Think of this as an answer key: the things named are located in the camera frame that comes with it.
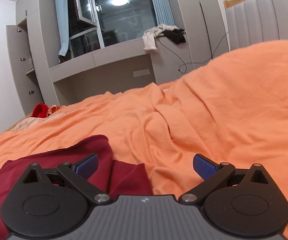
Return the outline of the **grey wardrobe unit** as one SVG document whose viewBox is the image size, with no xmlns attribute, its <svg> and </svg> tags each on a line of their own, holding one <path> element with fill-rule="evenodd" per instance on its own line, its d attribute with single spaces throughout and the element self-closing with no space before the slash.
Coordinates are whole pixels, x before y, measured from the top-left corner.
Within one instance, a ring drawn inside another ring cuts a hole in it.
<svg viewBox="0 0 288 240">
<path fill-rule="evenodd" d="M 146 52 L 141 38 L 103 47 L 81 56 L 59 56 L 55 0 L 17 0 L 16 22 L 26 29 L 36 78 L 47 105 L 70 105 L 105 92 L 118 93 L 149 83 L 178 79 L 228 51 L 218 0 L 169 0 L 175 25 L 185 43 L 155 39 L 157 51 Z M 151 74 L 133 77 L 150 69 Z"/>
</svg>

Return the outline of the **right light blue curtain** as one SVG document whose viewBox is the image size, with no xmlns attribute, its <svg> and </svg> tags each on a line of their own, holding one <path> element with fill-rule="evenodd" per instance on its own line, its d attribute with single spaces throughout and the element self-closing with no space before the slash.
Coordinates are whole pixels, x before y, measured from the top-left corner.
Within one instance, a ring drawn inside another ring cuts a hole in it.
<svg viewBox="0 0 288 240">
<path fill-rule="evenodd" d="M 175 25 L 169 0 L 152 0 L 157 24 Z"/>
</svg>

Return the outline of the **white wall socket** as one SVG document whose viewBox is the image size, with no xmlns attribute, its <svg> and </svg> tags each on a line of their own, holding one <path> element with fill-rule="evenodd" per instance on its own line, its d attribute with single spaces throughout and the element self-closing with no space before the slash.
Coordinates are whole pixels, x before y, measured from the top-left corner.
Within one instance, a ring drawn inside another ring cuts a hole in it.
<svg viewBox="0 0 288 240">
<path fill-rule="evenodd" d="M 133 72 L 133 77 L 140 77 L 140 76 L 145 76 L 145 75 L 150 75 L 150 69 L 141 69 L 141 70 L 136 70 Z"/>
</svg>

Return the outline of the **window with open sash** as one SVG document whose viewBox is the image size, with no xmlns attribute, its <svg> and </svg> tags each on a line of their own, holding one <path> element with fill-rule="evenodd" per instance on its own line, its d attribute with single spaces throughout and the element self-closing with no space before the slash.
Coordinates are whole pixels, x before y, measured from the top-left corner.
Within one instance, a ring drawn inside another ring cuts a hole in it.
<svg viewBox="0 0 288 240">
<path fill-rule="evenodd" d="M 67 0 L 66 60 L 141 38 L 157 24 L 152 0 Z"/>
</svg>

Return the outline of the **dark red knit sweater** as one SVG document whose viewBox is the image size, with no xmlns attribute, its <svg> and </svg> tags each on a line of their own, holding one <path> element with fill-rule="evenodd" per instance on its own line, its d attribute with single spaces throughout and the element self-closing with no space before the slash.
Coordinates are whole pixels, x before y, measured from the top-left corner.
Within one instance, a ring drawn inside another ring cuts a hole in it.
<svg viewBox="0 0 288 240">
<path fill-rule="evenodd" d="M 10 189 L 31 163 L 43 168 L 55 168 L 69 161 L 75 163 L 87 155 L 98 155 L 99 165 L 88 179 L 100 190 L 115 199 L 122 194 L 151 195 L 153 193 L 144 164 L 130 164 L 113 159 L 113 150 L 105 135 L 93 135 L 68 148 L 29 155 L 7 161 L 0 169 L 0 207 Z M 0 218 L 0 239 L 8 233 Z"/>
</svg>

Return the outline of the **black garment on sill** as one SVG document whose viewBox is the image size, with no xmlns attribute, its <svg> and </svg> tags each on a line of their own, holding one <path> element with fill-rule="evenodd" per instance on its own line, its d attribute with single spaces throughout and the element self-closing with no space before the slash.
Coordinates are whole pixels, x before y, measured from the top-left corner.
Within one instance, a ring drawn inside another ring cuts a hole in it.
<svg viewBox="0 0 288 240">
<path fill-rule="evenodd" d="M 186 39 L 184 37 L 184 29 L 164 30 L 162 33 L 165 37 L 167 37 L 176 45 L 186 42 Z"/>
</svg>

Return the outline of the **orange duvet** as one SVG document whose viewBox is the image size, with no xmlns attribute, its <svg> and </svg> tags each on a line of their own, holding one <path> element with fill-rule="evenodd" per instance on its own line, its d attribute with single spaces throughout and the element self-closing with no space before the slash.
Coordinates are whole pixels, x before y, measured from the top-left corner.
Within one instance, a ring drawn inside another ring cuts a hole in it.
<svg viewBox="0 0 288 240">
<path fill-rule="evenodd" d="M 103 140 L 106 162 L 128 163 L 126 177 L 141 169 L 154 194 L 200 183 L 192 161 L 201 153 L 238 168 L 261 163 L 288 200 L 288 41 L 233 50 L 176 81 L 92 96 L 0 133 L 0 205 L 29 163 L 53 167 L 68 161 L 67 148 Z"/>
</svg>

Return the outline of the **light blue curtain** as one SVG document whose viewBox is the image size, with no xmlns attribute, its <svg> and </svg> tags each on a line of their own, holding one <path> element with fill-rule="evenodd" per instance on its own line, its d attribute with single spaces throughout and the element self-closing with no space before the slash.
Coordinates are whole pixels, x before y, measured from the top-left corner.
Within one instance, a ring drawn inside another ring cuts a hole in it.
<svg viewBox="0 0 288 240">
<path fill-rule="evenodd" d="M 175 25 L 169 0 L 152 0 L 157 24 Z"/>
<path fill-rule="evenodd" d="M 60 37 L 58 55 L 66 56 L 69 48 L 68 0 L 55 0 L 55 9 Z"/>
</svg>

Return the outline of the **left light blue curtain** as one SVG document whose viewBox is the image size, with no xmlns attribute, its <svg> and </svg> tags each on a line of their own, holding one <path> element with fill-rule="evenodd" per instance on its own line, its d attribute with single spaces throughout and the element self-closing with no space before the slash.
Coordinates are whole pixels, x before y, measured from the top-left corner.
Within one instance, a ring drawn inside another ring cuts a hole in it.
<svg viewBox="0 0 288 240">
<path fill-rule="evenodd" d="M 69 48 L 68 0 L 55 0 L 55 9 L 60 37 L 58 55 L 66 56 Z"/>
</svg>

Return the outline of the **bright red garment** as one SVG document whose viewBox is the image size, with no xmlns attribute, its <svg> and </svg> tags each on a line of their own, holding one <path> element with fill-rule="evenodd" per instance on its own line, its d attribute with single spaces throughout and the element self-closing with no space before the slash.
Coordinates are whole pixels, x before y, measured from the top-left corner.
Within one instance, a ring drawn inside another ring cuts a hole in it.
<svg viewBox="0 0 288 240">
<path fill-rule="evenodd" d="M 46 118 L 48 116 L 48 106 L 44 103 L 38 103 L 32 112 L 34 118 Z"/>
</svg>

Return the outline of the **white garment on sill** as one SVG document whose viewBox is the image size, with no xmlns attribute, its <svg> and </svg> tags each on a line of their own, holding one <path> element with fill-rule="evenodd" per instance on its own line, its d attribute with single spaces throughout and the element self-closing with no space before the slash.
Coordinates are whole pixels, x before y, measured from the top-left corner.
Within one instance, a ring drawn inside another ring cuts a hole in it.
<svg viewBox="0 0 288 240">
<path fill-rule="evenodd" d="M 157 37 L 163 36 L 164 35 L 163 32 L 166 30 L 173 31 L 173 30 L 179 30 L 179 28 L 176 25 L 159 24 L 155 27 L 152 27 L 144 31 L 142 36 L 142 40 L 144 43 L 144 50 L 146 52 L 157 51 L 155 39 Z"/>
</svg>

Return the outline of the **grey padded headboard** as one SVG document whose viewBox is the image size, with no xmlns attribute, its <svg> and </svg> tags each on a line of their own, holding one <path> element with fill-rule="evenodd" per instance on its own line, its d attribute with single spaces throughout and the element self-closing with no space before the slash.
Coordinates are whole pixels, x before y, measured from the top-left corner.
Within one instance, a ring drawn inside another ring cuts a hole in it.
<svg viewBox="0 0 288 240">
<path fill-rule="evenodd" d="M 225 0 L 230 49 L 288 40 L 288 0 Z"/>
</svg>

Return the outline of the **open wardrobe door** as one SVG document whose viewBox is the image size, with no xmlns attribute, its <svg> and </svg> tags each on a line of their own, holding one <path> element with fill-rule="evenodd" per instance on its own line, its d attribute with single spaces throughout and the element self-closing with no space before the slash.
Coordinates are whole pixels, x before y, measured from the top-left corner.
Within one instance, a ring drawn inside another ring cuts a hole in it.
<svg viewBox="0 0 288 240">
<path fill-rule="evenodd" d="M 26 29 L 7 25 L 7 46 L 15 87 L 25 115 L 31 113 L 38 103 L 43 103 Z"/>
</svg>

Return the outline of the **pink patterned bedsheet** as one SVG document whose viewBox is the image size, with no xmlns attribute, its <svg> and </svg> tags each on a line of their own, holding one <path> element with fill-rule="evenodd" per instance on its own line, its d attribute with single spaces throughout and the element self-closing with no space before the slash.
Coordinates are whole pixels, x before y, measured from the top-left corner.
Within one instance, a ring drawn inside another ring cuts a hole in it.
<svg viewBox="0 0 288 240">
<path fill-rule="evenodd" d="M 47 121 L 51 121 L 63 115 L 66 115 L 71 110 L 69 110 L 66 106 L 61 105 L 52 105 L 48 107 L 48 116 L 46 118 L 34 118 L 32 117 L 32 113 L 29 113 L 27 116 L 19 120 L 17 123 L 10 126 L 6 129 L 6 132 L 9 131 L 24 131 L 35 125 L 42 124 Z"/>
</svg>

